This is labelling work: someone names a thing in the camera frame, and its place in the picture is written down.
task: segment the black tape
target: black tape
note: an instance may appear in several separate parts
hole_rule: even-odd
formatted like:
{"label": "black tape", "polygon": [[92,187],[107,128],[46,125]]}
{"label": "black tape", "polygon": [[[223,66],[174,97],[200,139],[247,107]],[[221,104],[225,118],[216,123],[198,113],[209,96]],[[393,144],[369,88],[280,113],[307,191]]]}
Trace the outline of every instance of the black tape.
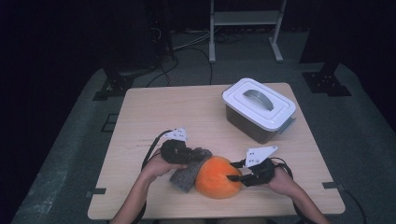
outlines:
{"label": "black tape", "polygon": [[337,189],[337,184],[335,182],[325,182],[322,183],[322,185],[325,189]]}
{"label": "black tape", "polygon": [[94,189],[92,194],[106,194],[106,189]]}

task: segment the white tag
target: white tag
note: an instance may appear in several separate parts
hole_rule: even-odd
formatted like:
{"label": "white tag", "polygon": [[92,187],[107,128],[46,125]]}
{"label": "white tag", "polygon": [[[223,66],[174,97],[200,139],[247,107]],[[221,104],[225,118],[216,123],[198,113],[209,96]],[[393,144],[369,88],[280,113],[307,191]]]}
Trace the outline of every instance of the white tag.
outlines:
{"label": "white tag", "polygon": [[255,147],[247,150],[247,159],[245,165],[247,167],[258,165],[265,161],[271,154],[277,150],[276,146],[272,147]]}
{"label": "white tag", "polygon": [[172,131],[170,133],[166,133],[164,135],[164,137],[169,138],[169,139],[184,141],[184,142],[188,140],[186,130],[184,128],[175,129],[174,131]]}

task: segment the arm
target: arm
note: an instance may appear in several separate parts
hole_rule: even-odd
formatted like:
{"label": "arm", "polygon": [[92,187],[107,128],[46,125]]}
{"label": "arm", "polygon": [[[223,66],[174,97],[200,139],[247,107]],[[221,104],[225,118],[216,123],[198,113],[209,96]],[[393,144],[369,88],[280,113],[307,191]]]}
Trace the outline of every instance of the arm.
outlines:
{"label": "arm", "polygon": [[329,224],[308,194],[282,168],[275,169],[274,178],[265,187],[276,193],[290,197],[300,211],[310,220],[318,224]]}
{"label": "arm", "polygon": [[115,223],[128,223],[134,221],[146,202],[151,183],[161,175],[168,173],[171,169],[186,168],[187,165],[170,164],[166,162],[158,149],[149,160],[148,164],[143,168],[132,186],[125,202],[122,204],[119,212],[110,221]]}

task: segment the orange stuffed toy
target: orange stuffed toy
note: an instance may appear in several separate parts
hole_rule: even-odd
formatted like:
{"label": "orange stuffed toy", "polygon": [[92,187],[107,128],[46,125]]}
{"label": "orange stuffed toy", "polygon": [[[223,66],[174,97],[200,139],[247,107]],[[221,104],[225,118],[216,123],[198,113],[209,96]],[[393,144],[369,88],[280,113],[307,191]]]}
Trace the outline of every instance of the orange stuffed toy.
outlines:
{"label": "orange stuffed toy", "polygon": [[213,156],[201,167],[195,179],[196,189],[213,199],[233,197],[242,188],[242,183],[233,182],[226,175],[242,175],[241,171],[231,166],[223,157]]}

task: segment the dark background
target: dark background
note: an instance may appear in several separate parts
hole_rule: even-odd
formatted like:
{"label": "dark background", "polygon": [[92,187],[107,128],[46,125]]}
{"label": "dark background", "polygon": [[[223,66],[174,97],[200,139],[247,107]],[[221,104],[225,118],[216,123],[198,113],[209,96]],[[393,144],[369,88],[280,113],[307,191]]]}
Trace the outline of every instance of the dark background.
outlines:
{"label": "dark background", "polygon": [[[129,4],[131,11],[143,4],[137,0],[113,2]],[[158,6],[155,1],[146,2],[144,7]],[[13,218],[91,75],[104,63],[110,67],[125,62],[146,64],[158,56],[155,47],[143,46],[148,58],[140,62],[134,55],[142,53],[142,49],[134,41],[123,40],[128,24],[117,22],[122,14],[115,16],[106,7],[106,1],[96,3],[95,6],[86,1],[0,3],[1,223]],[[228,1],[219,0],[217,9],[226,8],[227,4]],[[208,27],[209,1],[170,0],[169,6],[173,30]],[[276,6],[276,1],[249,0],[230,1],[229,8]],[[312,28],[301,63],[322,63],[335,54],[357,74],[393,129],[394,11],[395,4],[386,0],[289,0],[282,24],[284,30],[297,32]],[[156,11],[150,13],[153,14],[142,20],[156,25],[159,19]],[[127,35],[147,32],[134,30],[144,29],[142,22],[132,24],[136,26]],[[149,32],[140,37],[143,42],[151,38]]]}

